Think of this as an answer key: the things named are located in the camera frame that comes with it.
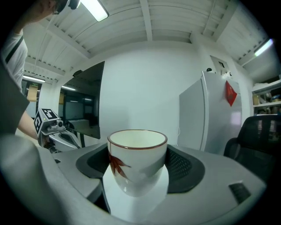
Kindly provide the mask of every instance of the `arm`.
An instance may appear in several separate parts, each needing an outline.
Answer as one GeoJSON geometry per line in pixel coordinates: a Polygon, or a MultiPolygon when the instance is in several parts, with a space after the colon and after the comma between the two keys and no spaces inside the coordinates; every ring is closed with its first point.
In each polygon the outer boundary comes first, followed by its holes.
{"type": "Polygon", "coordinates": [[[34,126],[34,120],[25,111],[18,124],[18,129],[26,135],[37,140],[37,133],[34,126]]]}

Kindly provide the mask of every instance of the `white t-shirt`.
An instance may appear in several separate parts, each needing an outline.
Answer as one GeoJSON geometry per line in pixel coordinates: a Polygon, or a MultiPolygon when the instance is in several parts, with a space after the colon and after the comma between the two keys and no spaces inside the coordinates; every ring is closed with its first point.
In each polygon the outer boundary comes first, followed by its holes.
{"type": "MultiPolygon", "coordinates": [[[[21,31],[21,34],[16,34],[12,32],[9,35],[1,51],[4,60],[12,51],[14,46],[18,43],[22,35],[23,35],[23,31],[21,31]]],[[[22,76],[24,72],[26,57],[27,57],[27,46],[25,44],[25,41],[23,40],[7,64],[10,74],[12,75],[13,79],[15,80],[20,90],[22,90],[22,76]]]]}

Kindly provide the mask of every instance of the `ceiling light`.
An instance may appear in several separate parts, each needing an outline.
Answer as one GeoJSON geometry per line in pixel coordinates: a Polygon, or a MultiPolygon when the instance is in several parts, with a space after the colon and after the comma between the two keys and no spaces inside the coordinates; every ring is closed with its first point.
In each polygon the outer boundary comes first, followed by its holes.
{"type": "Polygon", "coordinates": [[[74,88],[70,88],[70,87],[66,87],[66,86],[62,86],[62,88],[67,89],[67,90],[71,90],[71,91],[75,91],[74,88]]]}
{"type": "Polygon", "coordinates": [[[255,52],[255,56],[259,56],[262,54],[266,49],[268,49],[273,44],[273,40],[269,39],[258,51],[255,52]]]}
{"type": "Polygon", "coordinates": [[[34,78],[34,77],[30,77],[30,76],[23,76],[23,78],[25,79],[25,80],[36,80],[36,81],[39,81],[39,82],[45,82],[44,80],[41,80],[41,79],[37,79],[37,78],[34,78]]]}
{"type": "Polygon", "coordinates": [[[81,0],[82,4],[100,22],[108,17],[108,13],[99,0],[81,0]]]}

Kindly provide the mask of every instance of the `cup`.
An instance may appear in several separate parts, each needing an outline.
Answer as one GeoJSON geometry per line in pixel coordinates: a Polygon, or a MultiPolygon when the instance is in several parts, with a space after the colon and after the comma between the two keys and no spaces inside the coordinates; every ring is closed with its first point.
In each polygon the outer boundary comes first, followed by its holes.
{"type": "Polygon", "coordinates": [[[165,162],[168,138],[156,131],[125,130],[108,136],[111,170],[118,186],[140,197],[157,183],[165,162]]]}

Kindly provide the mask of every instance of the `refrigerator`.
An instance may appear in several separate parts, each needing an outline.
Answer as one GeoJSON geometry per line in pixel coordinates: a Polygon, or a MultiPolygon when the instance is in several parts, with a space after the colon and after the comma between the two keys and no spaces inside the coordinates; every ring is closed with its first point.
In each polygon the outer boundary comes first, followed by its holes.
{"type": "Polygon", "coordinates": [[[180,94],[178,146],[223,155],[231,138],[241,129],[241,94],[231,78],[202,72],[201,79],[180,94]],[[233,105],[227,100],[227,85],[237,93],[233,105]]]}

